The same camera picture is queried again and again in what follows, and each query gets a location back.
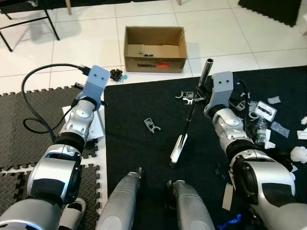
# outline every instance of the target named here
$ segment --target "metal rod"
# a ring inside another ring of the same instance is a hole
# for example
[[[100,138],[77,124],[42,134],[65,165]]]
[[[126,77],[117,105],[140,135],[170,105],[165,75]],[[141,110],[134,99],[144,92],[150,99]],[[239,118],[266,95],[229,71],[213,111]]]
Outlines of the metal rod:
[[[53,30],[53,32],[54,32],[54,35],[56,36],[56,39],[59,41],[59,36],[58,36],[58,34],[57,34],[57,31],[56,31],[56,29],[54,28],[54,26],[53,26],[53,24],[52,24],[52,21],[51,21],[51,19],[50,19],[50,17],[49,17],[49,14],[48,14],[48,12],[47,12],[47,10],[46,10],[45,2],[44,2],[44,0],[41,0],[40,2],[42,3],[43,10],[44,10],[44,12],[45,12],[45,14],[46,14],[46,16],[47,16],[47,19],[48,19],[50,25],[51,25],[51,28],[52,28],[52,30]]]
[[[0,31],[0,37],[2,38],[2,40],[4,41],[6,47],[9,49],[9,51],[13,52],[10,45],[8,44],[8,42],[5,40],[4,36],[2,35],[1,31]]]
[[[207,59],[205,67],[202,70],[201,78],[198,83],[198,88],[200,88],[205,82],[205,80],[207,79],[209,72],[211,70],[212,64],[213,64],[213,60],[211,58]]]
[[[12,25],[7,25],[7,26],[4,26],[4,27],[1,27],[0,30],[5,29],[5,28],[9,28],[9,27],[12,27],[12,26],[16,26],[16,25],[21,25],[21,24],[25,24],[25,23],[30,23],[30,22],[46,19],[46,18],[47,17],[36,18],[36,19],[25,21],[25,22],[21,22],[21,23],[15,23],[15,24],[12,24]]]
[[[185,136],[186,136],[186,134],[187,134],[187,132],[188,132],[188,128],[189,128],[189,125],[190,125],[190,123],[191,123],[192,116],[193,116],[193,113],[194,113],[194,111],[195,111],[195,108],[196,108],[196,102],[195,102],[195,100],[193,100],[192,107],[191,107],[191,109],[190,109],[189,115],[188,115],[188,117],[187,117],[187,122],[186,122],[186,125],[185,125],[185,127],[184,127],[184,130],[183,130],[183,134],[182,134],[182,136],[181,136],[181,139],[180,139],[180,145],[183,144],[184,138],[185,138]]]
[[[0,12],[4,13],[8,17],[8,19],[12,20],[12,18],[6,13],[6,11],[3,10],[3,8],[0,8]]]

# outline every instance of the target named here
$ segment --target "tag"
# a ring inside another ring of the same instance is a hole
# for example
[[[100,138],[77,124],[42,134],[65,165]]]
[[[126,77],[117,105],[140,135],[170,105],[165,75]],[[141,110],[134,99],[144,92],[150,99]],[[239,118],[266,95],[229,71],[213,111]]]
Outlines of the tag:
[[[169,63],[158,63],[157,69],[169,69]]]
[[[228,211],[230,211],[231,208],[233,190],[234,187],[232,186],[232,184],[227,183],[225,187],[222,208]]]
[[[273,107],[267,105],[266,103],[259,101],[257,104],[257,107],[255,109],[255,113],[258,115],[264,117],[264,119],[272,122],[275,115],[276,115],[277,110],[274,109]]]

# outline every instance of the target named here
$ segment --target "black rug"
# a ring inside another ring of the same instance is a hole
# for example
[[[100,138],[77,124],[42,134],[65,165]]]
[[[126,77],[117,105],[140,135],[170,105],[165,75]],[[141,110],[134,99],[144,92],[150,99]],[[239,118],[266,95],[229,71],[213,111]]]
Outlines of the black rug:
[[[234,72],[234,76],[245,80],[253,100],[280,96],[282,103],[274,105],[278,110],[275,121],[291,132],[285,138],[272,131],[271,142],[284,148],[306,145],[296,136],[296,131],[303,129],[300,120],[307,114],[306,66]],[[165,210],[165,184],[169,179],[185,180],[198,191],[215,226],[234,219],[247,206],[235,195],[231,211],[221,208],[224,188],[230,181],[226,172],[228,161],[211,120],[202,115],[202,108],[195,111],[177,168],[168,166],[190,107],[174,97],[181,91],[193,91],[197,82],[198,78],[189,78],[106,87],[108,194],[129,171],[138,166],[146,170],[137,197],[134,230],[177,229],[176,216]],[[143,122],[148,117],[162,130],[150,133]],[[215,174],[216,163],[221,164],[225,180]],[[297,172],[300,184],[296,189],[304,201],[307,179],[299,172],[303,170]]]
[[[301,0],[240,0],[239,5],[292,27],[296,24]]]
[[[66,8],[65,0],[44,0],[44,1],[49,9]],[[134,2],[141,2],[141,1],[149,1],[149,0],[134,0]],[[131,0],[71,0],[71,7],[108,5],[108,4],[118,4],[118,3],[128,3],[128,2],[131,2]],[[7,13],[15,13],[15,12],[24,12],[24,11],[38,11],[42,10],[43,8],[41,4],[39,4],[38,7],[33,7],[30,3],[22,2],[3,7],[3,9]]]

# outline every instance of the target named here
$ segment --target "open cardboard box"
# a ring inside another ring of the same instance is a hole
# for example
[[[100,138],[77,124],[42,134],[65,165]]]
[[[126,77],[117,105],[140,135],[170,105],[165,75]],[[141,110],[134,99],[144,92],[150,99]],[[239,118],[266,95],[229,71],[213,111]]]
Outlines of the open cardboard box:
[[[187,59],[183,27],[127,26],[126,71],[181,73]]]

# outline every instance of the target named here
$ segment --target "small metal part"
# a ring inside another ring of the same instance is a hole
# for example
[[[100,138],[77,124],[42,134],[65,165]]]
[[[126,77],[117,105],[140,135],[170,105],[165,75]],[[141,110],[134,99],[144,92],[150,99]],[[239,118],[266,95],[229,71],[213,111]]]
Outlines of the small metal part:
[[[175,97],[175,98],[186,98],[186,99],[193,99],[194,98],[194,92],[183,92],[181,91],[181,94],[179,97]]]
[[[204,101],[206,100],[205,97],[199,97],[199,98],[195,98],[194,101],[197,103],[197,102],[201,102],[201,101]]]
[[[261,111],[265,112],[266,114],[270,115],[270,116],[272,115],[272,113],[270,111],[266,110],[265,108],[262,108],[260,106],[257,106],[257,108],[260,109]]]
[[[257,113],[255,113],[255,112],[249,112],[248,116],[251,119],[258,119],[259,118],[259,115]]]
[[[188,99],[188,98],[182,98],[182,100],[187,101],[187,103],[185,104],[192,104],[193,103],[193,99]]]
[[[111,74],[110,78],[112,78],[114,81],[119,81],[120,78],[122,77],[122,73],[123,73],[123,71],[121,71],[119,69],[116,69],[116,70],[112,69],[110,71],[110,74]]]
[[[152,133],[154,133],[155,129],[161,130],[160,127],[154,125],[154,123],[153,123],[153,121],[152,121],[152,119],[150,117],[145,119],[144,123],[146,124],[147,128],[149,129],[149,131],[151,131]]]

